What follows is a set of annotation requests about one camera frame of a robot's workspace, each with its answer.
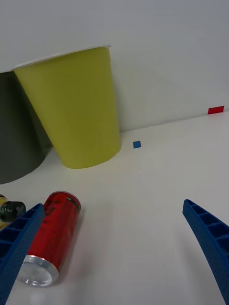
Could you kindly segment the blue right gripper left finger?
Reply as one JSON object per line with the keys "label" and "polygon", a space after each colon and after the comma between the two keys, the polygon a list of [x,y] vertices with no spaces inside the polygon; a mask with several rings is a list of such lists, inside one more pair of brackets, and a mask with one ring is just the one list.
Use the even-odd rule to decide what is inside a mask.
{"label": "blue right gripper left finger", "polygon": [[10,295],[24,258],[44,219],[39,203],[0,232],[0,304]]}

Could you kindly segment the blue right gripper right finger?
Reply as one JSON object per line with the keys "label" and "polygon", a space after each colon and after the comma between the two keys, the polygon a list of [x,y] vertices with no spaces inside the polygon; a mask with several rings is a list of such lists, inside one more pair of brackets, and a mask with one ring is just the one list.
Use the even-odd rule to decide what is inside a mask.
{"label": "blue right gripper right finger", "polygon": [[229,226],[186,199],[182,211],[217,282],[225,304],[229,304]]}

